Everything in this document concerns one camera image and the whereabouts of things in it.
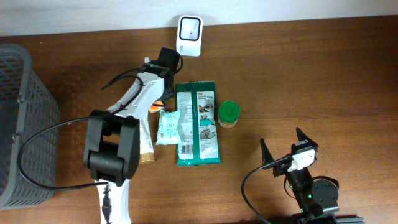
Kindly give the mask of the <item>mint green tissue pack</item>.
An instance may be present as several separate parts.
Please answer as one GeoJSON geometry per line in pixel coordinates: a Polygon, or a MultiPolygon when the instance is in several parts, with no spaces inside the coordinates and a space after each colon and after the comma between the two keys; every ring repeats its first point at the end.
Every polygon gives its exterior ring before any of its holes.
{"type": "Polygon", "coordinates": [[[160,110],[156,145],[171,145],[181,143],[178,132],[179,119],[179,110],[173,112],[160,110]]]}

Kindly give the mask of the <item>orange tissue box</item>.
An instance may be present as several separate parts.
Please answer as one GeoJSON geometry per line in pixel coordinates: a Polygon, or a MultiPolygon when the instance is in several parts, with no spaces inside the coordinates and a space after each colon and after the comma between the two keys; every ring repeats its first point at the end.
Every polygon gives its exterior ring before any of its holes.
{"type": "Polygon", "coordinates": [[[155,101],[149,108],[149,113],[154,114],[165,108],[165,103],[162,100],[155,101]]]}

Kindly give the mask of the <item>white cream tube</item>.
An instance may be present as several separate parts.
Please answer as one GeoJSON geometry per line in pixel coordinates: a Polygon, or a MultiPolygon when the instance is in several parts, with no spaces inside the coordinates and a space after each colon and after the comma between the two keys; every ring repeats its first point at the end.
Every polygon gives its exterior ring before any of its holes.
{"type": "Polygon", "coordinates": [[[150,164],[155,161],[154,147],[150,134],[148,113],[140,120],[140,164],[150,164]]]}

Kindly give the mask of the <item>green lid jar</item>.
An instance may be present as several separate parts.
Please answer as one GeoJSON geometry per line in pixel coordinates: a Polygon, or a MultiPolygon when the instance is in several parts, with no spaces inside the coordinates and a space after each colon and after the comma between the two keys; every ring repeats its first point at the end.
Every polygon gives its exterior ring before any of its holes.
{"type": "Polygon", "coordinates": [[[240,107],[234,101],[224,101],[218,110],[218,122],[223,128],[232,128],[238,122],[240,107]]]}

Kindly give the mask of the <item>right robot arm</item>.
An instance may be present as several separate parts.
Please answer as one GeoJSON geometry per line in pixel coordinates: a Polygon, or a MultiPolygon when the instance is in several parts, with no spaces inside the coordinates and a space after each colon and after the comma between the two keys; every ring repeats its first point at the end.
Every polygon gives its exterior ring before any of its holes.
{"type": "Polygon", "coordinates": [[[312,176],[308,170],[316,160],[318,144],[300,128],[296,128],[298,142],[292,144],[291,153],[275,160],[265,140],[261,139],[262,163],[270,164],[274,177],[283,175],[290,185],[292,197],[301,212],[289,217],[270,218],[270,223],[296,224],[364,224],[364,218],[357,216],[337,217],[340,185],[336,179],[327,176],[312,176]]]}

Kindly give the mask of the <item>white barcode scanner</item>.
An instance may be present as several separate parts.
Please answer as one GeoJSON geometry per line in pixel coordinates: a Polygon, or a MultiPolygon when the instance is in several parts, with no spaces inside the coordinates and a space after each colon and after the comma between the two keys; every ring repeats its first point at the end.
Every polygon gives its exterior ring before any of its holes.
{"type": "Polygon", "coordinates": [[[199,16],[184,15],[178,20],[176,49],[180,55],[199,57],[203,20],[199,16]]]}

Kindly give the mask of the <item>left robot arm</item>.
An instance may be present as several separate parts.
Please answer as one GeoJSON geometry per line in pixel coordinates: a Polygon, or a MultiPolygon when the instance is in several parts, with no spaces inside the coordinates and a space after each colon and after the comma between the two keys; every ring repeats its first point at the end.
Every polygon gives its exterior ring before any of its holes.
{"type": "Polygon", "coordinates": [[[146,60],[133,75],[124,72],[108,83],[135,79],[119,101],[90,113],[83,165],[98,189],[102,223],[131,222],[129,183],[139,165],[140,122],[157,100],[174,96],[174,76],[182,67],[182,56],[163,47],[157,59],[146,60]]]}

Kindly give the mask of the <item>grey plastic mesh basket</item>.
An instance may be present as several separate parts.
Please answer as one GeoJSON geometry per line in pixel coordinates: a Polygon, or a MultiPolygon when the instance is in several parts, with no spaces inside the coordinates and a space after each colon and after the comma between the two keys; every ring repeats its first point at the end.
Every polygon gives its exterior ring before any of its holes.
{"type": "MultiPolygon", "coordinates": [[[[1,45],[1,210],[35,207],[54,192],[30,184],[20,175],[20,147],[37,132],[59,123],[54,97],[35,74],[28,50],[17,44],[1,45]]],[[[34,139],[22,156],[22,168],[34,181],[55,184],[59,131],[34,139]]]]}

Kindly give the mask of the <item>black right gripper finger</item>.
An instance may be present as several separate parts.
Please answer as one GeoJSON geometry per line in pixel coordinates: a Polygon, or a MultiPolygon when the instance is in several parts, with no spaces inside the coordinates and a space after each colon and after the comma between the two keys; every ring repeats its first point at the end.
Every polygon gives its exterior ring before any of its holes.
{"type": "Polygon", "coordinates": [[[299,127],[296,127],[295,130],[299,141],[307,140],[308,142],[313,142],[299,127]]]}
{"type": "Polygon", "coordinates": [[[272,157],[265,140],[261,138],[260,140],[261,150],[262,150],[262,165],[266,165],[268,163],[274,162],[274,158],[272,157]]]}

